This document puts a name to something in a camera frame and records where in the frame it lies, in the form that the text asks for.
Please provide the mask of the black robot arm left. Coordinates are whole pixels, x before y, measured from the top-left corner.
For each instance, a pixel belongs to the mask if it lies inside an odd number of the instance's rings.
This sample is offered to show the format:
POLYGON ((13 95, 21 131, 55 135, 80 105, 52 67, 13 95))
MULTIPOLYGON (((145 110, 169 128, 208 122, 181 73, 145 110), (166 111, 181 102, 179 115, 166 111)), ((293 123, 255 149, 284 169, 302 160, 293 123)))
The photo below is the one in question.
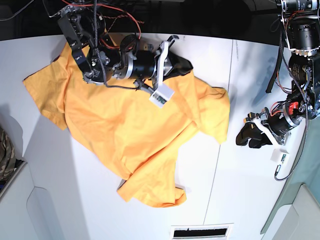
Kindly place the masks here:
POLYGON ((275 3, 282 28, 277 62, 265 91, 271 93, 277 84, 287 96, 271 108, 247 115, 235 139, 238 146, 284 145, 287 133, 302 119, 320 115, 320 2, 275 3))

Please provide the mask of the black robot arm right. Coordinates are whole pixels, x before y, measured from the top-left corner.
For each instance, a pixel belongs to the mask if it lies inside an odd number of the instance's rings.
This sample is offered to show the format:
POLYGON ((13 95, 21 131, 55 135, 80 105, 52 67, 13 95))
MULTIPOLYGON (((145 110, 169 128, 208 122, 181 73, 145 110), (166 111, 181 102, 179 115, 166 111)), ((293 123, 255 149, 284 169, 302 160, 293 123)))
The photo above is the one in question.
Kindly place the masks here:
POLYGON ((98 0, 64 0, 58 4, 54 0, 43 2, 46 8, 57 7, 48 16, 58 16, 57 21, 71 56, 89 84, 109 84, 111 78, 133 80, 132 90, 155 91, 163 81, 189 74, 192 63, 170 48, 179 39, 171 35, 157 49, 141 43, 142 30, 138 20, 129 12, 108 2, 98 0), (137 32, 126 35, 119 45, 115 45, 106 25, 108 18, 99 9, 106 8, 119 12, 120 17, 129 18, 136 25, 137 32))

